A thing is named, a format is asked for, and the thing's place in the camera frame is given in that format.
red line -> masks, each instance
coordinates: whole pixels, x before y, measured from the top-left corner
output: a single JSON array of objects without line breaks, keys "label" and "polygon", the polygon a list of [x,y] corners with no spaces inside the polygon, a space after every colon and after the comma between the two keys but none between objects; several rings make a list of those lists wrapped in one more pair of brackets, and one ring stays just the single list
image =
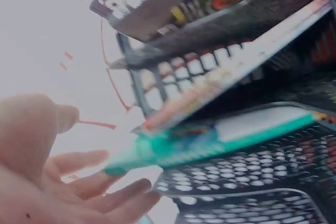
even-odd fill
[{"label": "red line", "polygon": [[99,122],[92,122],[92,121],[82,121],[82,120],[79,120],[78,123],[101,126],[101,127],[109,128],[111,130],[114,130],[117,127],[116,125],[109,124],[109,123],[99,123]]},{"label": "red line", "polygon": [[73,56],[71,55],[71,54],[69,54],[68,52],[64,52],[64,55],[66,56],[66,57],[68,57],[68,59],[69,60],[73,60]]},{"label": "red line", "polygon": [[[107,57],[106,57],[106,53],[105,53],[105,49],[104,49],[104,40],[103,40],[103,19],[101,19],[101,22],[100,22],[100,38],[101,38],[101,49],[102,49],[102,53],[103,53],[103,59],[104,59],[104,62],[105,64],[108,64],[108,61],[107,61]],[[123,105],[123,107],[126,109],[126,111],[128,112],[129,110],[131,110],[131,108],[133,108],[134,106],[128,106],[126,105],[126,103],[124,102],[124,100],[122,99],[118,89],[117,89],[117,86],[115,85],[112,77],[111,77],[111,74],[109,72],[109,70],[106,70],[107,72],[107,75],[110,79],[110,82],[113,86],[113,89],[115,90],[117,96],[118,96],[118,99],[119,101],[121,102],[121,104]]]},{"label": "red line", "polygon": [[60,65],[65,71],[68,71],[67,66],[65,66],[62,62],[60,62],[59,65]]}]

black mesh basket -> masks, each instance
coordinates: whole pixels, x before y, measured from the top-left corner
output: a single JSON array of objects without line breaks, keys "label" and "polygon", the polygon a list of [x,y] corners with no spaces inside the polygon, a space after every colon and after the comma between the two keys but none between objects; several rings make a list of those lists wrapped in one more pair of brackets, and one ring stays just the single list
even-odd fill
[{"label": "black mesh basket", "polygon": [[264,144],[163,172],[155,185],[187,223],[335,223],[336,135],[314,123]]},{"label": "black mesh basket", "polygon": [[[116,19],[112,9],[105,5],[108,1],[115,5],[118,2],[118,0],[94,0],[91,9],[109,19],[116,30],[131,37],[128,31],[137,31],[141,34],[142,26],[152,27],[153,20],[160,19],[160,16],[156,14],[155,19],[149,18],[151,10],[161,9],[162,3],[167,2],[145,0],[140,7],[127,11],[127,15],[122,19]],[[162,61],[176,54],[189,52],[191,48],[201,49],[218,41],[228,43],[246,36],[257,37],[311,1],[313,0],[243,0],[230,8],[193,21],[181,29],[151,41],[145,41],[143,48],[126,52],[127,61],[133,65],[144,61]],[[123,31],[121,27],[126,26],[129,30]]]},{"label": "black mesh basket", "polygon": [[[130,70],[138,106],[142,108],[145,116],[150,115],[153,111],[160,109],[152,106],[150,98],[155,98],[164,103],[167,99],[172,98],[171,93],[181,93],[181,91],[189,88],[193,82],[202,78],[210,70],[224,65],[226,59],[232,58],[244,50],[244,47],[253,39],[241,39],[227,44],[227,46],[218,44],[207,50],[200,51],[198,54],[176,57],[171,61],[148,67],[145,70]],[[128,40],[122,35],[119,35],[119,43],[121,50],[129,47],[129,45],[125,45],[129,43]],[[230,108],[235,108],[236,104],[245,106],[247,101],[244,102],[243,98],[248,100],[253,95],[266,93],[265,90],[271,91],[273,87],[277,86],[278,80],[291,81],[293,78],[316,72],[320,67],[324,71],[326,68],[332,68],[335,61],[336,24],[332,13],[329,13],[232,88],[232,90],[237,90],[253,82],[254,84],[242,91],[249,92],[248,94],[235,96],[233,95],[235,91],[229,90],[215,102],[210,103],[199,113],[196,113],[196,117],[212,116],[209,108],[216,108],[217,105],[214,105],[216,101],[221,103],[223,98],[227,99],[226,103],[230,104]],[[275,102],[277,100],[269,98],[268,101]]]}]

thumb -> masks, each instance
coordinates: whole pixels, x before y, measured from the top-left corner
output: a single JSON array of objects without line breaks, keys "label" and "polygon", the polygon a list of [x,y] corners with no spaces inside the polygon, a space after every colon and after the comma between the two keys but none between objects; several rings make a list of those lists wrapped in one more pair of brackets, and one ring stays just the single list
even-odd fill
[{"label": "thumb", "polygon": [[39,184],[57,133],[69,130],[78,109],[57,105],[43,94],[0,100],[0,165]]}]

white background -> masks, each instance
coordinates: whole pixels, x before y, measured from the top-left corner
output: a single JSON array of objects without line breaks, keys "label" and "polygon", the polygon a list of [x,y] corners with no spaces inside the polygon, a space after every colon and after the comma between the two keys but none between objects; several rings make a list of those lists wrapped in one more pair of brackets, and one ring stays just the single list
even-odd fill
[{"label": "white background", "polygon": [[[119,126],[113,131],[77,124],[57,138],[53,154],[105,148],[113,155],[134,139],[125,133],[125,128],[137,126],[142,120],[139,109],[126,115],[108,79],[102,55],[101,18],[89,10],[91,1],[0,0],[1,97],[43,92],[55,102],[77,106],[82,120]],[[103,34],[109,60],[120,58],[114,31],[106,22]],[[66,65],[67,71],[60,67],[60,62]],[[123,88],[131,103],[130,86],[125,84]],[[157,169],[132,172],[117,187],[141,177],[155,181],[158,172]],[[155,223],[172,224],[176,211],[169,199],[163,199],[150,216]]]}]

hand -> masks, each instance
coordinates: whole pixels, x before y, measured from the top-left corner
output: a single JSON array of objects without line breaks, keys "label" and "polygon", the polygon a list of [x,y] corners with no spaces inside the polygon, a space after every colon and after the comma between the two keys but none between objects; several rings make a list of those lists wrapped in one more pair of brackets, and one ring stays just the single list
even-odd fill
[{"label": "hand", "polygon": [[159,201],[146,179],[105,196],[119,178],[98,172],[62,182],[108,157],[92,151],[48,158],[56,135],[78,119],[76,108],[41,94],[0,100],[0,223],[134,224]]}]

